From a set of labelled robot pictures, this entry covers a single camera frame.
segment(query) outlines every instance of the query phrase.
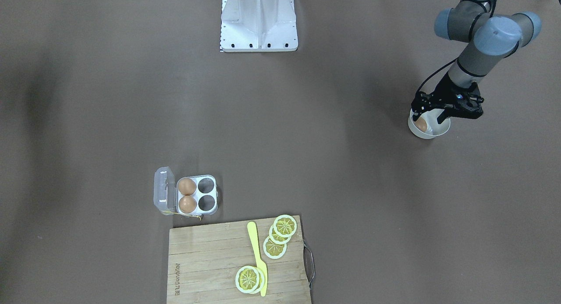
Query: egg tray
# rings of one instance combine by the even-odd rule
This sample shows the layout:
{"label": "egg tray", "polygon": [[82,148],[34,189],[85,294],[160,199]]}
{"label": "egg tray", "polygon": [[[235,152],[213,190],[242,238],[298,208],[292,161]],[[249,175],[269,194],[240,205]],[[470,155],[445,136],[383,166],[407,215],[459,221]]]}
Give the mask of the egg tray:
{"label": "egg tray", "polygon": [[[191,213],[184,213],[179,208],[179,200],[183,198],[183,194],[178,189],[179,182],[182,179],[189,178],[196,184],[196,190],[191,197],[197,202],[195,210]],[[212,215],[218,210],[218,190],[216,185],[216,179],[211,175],[200,175],[192,177],[180,178],[176,183],[176,210],[179,214],[183,216],[202,216],[202,215]]]}

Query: cutting board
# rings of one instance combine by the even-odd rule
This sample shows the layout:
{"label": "cutting board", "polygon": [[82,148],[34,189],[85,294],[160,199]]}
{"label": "cutting board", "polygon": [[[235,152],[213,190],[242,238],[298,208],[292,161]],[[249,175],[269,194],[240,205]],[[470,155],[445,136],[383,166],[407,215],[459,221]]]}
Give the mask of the cutting board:
{"label": "cutting board", "polygon": [[[287,251],[273,260],[263,253],[274,218],[247,220],[170,230],[167,304],[311,304],[303,261],[302,226],[288,242]],[[261,258],[267,264],[269,284],[265,297],[241,293],[236,272],[255,266],[247,222],[257,224]]]}

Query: lemon slice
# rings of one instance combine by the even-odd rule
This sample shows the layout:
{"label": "lemon slice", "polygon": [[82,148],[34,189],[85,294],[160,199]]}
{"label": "lemon slice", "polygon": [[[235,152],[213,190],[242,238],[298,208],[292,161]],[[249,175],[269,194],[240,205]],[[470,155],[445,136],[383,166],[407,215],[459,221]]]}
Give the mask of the lemon slice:
{"label": "lemon slice", "polygon": [[261,292],[261,289],[265,286],[265,274],[259,268],[256,267],[256,269],[259,272],[259,288],[256,288],[255,291],[250,294],[257,294]]}
{"label": "lemon slice", "polygon": [[296,220],[294,220],[292,216],[286,214],[277,216],[275,222],[273,222],[273,230],[278,236],[289,238],[296,233]]}
{"label": "lemon slice", "polygon": [[270,237],[267,237],[263,242],[263,252],[271,259],[279,259],[286,252],[286,244],[275,244]]}
{"label": "lemon slice", "polygon": [[272,241],[273,243],[275,243],[275,244],[279,244],[279,245],[286,244],[286,243],[288,243],[288,241],[290,240],[291,237],[292,237],[292,236],[290,236],[290,237],[281,237],[281,236],[279,236],[279,234],[278,234],[277,232],[275,232],[273,226],[271,226],[271,227],[269,228],[269,238],[270,238],[271,241]]}
{"label": "lemon slice", "polygon": [[259,287],[260,274],[257,268],[243,266],[236,273],[236,288],[242,293],[254,292]]}

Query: egg carton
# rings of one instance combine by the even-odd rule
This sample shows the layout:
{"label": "egg carton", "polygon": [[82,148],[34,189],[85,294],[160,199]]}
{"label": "egg carton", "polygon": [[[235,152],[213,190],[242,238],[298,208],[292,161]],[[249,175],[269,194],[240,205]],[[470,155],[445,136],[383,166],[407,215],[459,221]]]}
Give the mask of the egg carton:
{"label": "egg carton", "polygon": [[[190,196],[197,204],[191,213],[179,208],[179,200],[184,196],[177,185],[182,179],[189,178],[196,184],[196,190]],[[162,214],[181,214],[182,216],[212,215],[218,210],[218,188],[216,178],[212,175],[200,175],[180,178],[175,181],[174,173],[169,167],[160,167],[154,174],[154,205]]]}

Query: yellow knife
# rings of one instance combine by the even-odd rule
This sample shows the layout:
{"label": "yellow knife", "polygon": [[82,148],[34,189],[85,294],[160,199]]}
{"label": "yellow knife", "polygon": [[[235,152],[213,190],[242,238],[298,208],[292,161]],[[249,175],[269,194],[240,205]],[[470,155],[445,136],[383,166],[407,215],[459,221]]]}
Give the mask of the yellow knife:
{"label": "yellow knife", "polygon": [[269,282],[269,273],[267,272],[267,264],[261,260],[261,252],[259,251],[259,238],[257,236],[257,225],[255,222],[249,222],[247,224],[247,232],[249,234],[249,239],[251,240],[251,247],[253,248],[253,254],[255,255],[255,263],[257,268],[259,268],[265,275],[265,285],[261,289],[261,296],[265,296],[267,293],[267,282]]}

